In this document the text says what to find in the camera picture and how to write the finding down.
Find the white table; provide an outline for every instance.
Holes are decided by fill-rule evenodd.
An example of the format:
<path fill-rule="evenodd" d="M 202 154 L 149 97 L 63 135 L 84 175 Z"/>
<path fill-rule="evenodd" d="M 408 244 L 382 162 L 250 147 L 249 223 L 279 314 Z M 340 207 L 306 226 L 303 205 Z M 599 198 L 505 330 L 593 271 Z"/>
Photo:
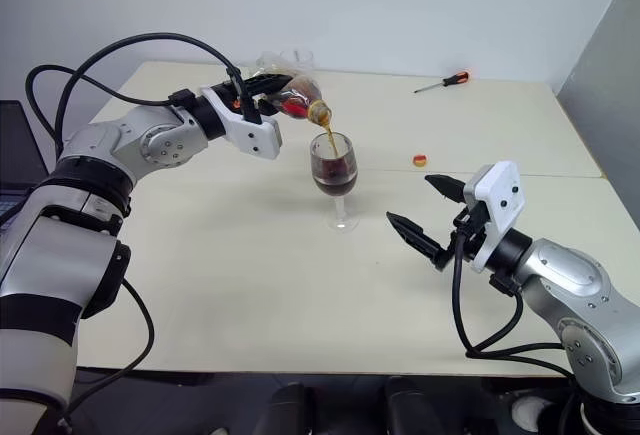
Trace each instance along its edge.
<path fill-rule="evenodd" d="M 164 84 L 167 78 L 188 78 L 189 67 L 145 64 L 123 90 L 158 97 L 159 93 L 140 88 L 151 86 L 153 79 Z M 193 67 L 194 71 L 211 69 Z M 185 75 L 180 77 L 177 71 Z M 333 75 L 347 76 L 323 73 L 320 78 L 331 86 Z M 413 80 L 418 86 L 421 81 Z M 482 83 L 491 87 L 494 82 Z M 172 89 L 180 86 L 173 80 Z M 341 110 L 338 99 L 333 105 L 335 112 L 345 114 L 340 123 L 348 126 L 347 114 L 352 112 Z M 120 108 L 119 103 L 110 103 L 99 119 L 122 115 Z M 356 150 L 359 161 L 374 163 L 375 140 L 366 130 L 361 136 L 358 127 L 354 124 L 345 132 L 354 141 L 372 140 L 373 147 L 356 142 Z M 450 269 L 444 274 L 435 271 L 402 242 L 384 217 L 386 210 L 409 216 L 444 244 L 460 206 L 444 200 L 408 163 L 400 168 L 400 156 L 397 169 L 361 164 L 350 197 L 360 212 L 360 225 L 350 234 L 336 234 L 323 221 L 331 200 L 311 180 L 306 147 L 302 150 L 314 127 L 284 121 L 281 129 L 285 143 L 299 149 L 298 158 L 295 151 L 283 150 L 284 160 L 260 160 L 218 140 L 184 167 L 154 173 L 134 190 L 133 213 L 120 238 L 133 250 L 127 278 L 148 304 L 157 331 L 156 345 L 140 368 L 550 373 L 515 363 L 465 359 L 453 328 Z M 489 126 L 486 131 L 494 132 Z M 593 162 L 583 147 L 578 148 L 583 158 L 576 156 L 575 165 L 585 171 L 577 171 L 576 176 L 551 172 L 523 177 L 528 203 L 518 228 L 534 238 L 545 236 L 592 254 L 607 267 L 617 288 L 640 303 L 640 281 L 635 276 L 640 234 L 609 183 L 588 176 Z M 466 162 L 460 158 L 470 170 L 455 176 L 468 179 L 483 163 L 507 158 L 506 152 L 494 159 L 482 154 L 476 158 L 469 154 L 473 159 Z M 527 159 L 527 153 L 523 151 L 522 157 Z M 527 160 L 534 165 L 542 161 Z M 489 286 L 488 274 L 465 269 L 463 311 L 474 340 L 502 326 L 511 316 L 512 305 L 512 300 Z M 79 364 L 124 366 L 145 341 L 144 321 L 123 293 L 109 310 L 81 324 Z M 554 334 L 525 310 L 505 345 L 533 341 L 554 341 Z M 567 366 L 562 353 L 544 358 Z"/>

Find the glass base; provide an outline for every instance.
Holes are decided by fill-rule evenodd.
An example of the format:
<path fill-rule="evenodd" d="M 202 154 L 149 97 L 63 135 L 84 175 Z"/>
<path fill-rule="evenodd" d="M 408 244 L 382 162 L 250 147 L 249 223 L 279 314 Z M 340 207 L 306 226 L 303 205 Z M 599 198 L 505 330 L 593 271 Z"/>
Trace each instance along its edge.
<path fill-rule="evenodd" d="M 352 214 L 347 214 L 344 218 L 336 217 L 336 211 L 331 210 L 327 213 L 326 222 L 329 228 L 340 233 L 349 233 L 358 226 L 360 219 Z"/>

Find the red screwdriver handle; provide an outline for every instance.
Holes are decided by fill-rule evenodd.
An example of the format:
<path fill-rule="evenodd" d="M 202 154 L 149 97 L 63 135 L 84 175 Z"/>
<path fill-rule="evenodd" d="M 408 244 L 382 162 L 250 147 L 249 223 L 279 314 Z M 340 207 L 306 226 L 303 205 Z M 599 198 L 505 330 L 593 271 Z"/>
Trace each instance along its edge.
<path fill-rule="evenodd" d="M 442 86 L 448 87 L 449 85 L 460 85 L 461 83 L 466 83 L 469 81 L 469 72 L 459 72 L 456 73 L 453 77 L 443 78 Z"/>

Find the robotic arm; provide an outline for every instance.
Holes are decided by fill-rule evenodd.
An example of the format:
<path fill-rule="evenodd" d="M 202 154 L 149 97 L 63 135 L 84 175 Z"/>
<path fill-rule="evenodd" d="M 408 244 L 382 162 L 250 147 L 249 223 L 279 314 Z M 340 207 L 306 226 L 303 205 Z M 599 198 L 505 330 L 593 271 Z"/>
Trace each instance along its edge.
<path fill-rule="evenodd" d="M 245 86 L 256 96 L 290 80 L 264 74 Z M 67 143 L 0 244 L 0 432 L 31 433 L 46 408 L 66 409 L 77 324 L 115 300 L 131 254 L 117 235 L 142 177 L 186 163 L 219 137 L 254 156 L 278 156 L 282 140 L 269 117 L 277 110 L 261 100 L 259 120 L 248 120 L 238 98 L 231 82 L 198 97 L 181 90 L 171 107 L 135 107 Z"/>
<path fill-rule="evenodd" d="M 443 249 L 410 220 L 388 213 L 403 239 L 443 270 L 459 237 L 472 268 L 494 272 L 502 293 L 521 293 L 562 342 L 582 389 L 582 418 L 591 434 L 640 433 L 640 308 L 618 293 L 602 265 L 550 240 L 535 242 L 513 225 L 524 194 L 513 162 L 498 162 L 461 182 L 427 175 L 445 197 L 465 203 Z"/>

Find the white wall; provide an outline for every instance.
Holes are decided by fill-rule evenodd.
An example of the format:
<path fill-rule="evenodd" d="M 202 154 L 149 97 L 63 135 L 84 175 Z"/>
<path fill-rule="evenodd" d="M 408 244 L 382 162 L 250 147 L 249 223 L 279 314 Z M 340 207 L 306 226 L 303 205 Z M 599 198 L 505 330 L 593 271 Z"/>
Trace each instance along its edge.
<path fill-rule="evenodd" d="M 202 38 L 239 62 L 301 45 L 322 68 L 446 75 L 468 67 L 478 77 L 543 80 L 558 89 L 610 1 L 0 0 L 0 97 L 22 98 L 33 65 L 77 66 L 113 40 L 158 30 Z M 154 43 L 91 73 L 117 86 L 149 58 L 207 59 Z M 49 110 L 59 86 L 53 78 L 39 85 Z M 81 91 L 69 128 L 105 100 Z"/>
<path fill-rule="evenodd" d="M 640 0 L 613 0 L 558 94 L 640 227 Z"/>

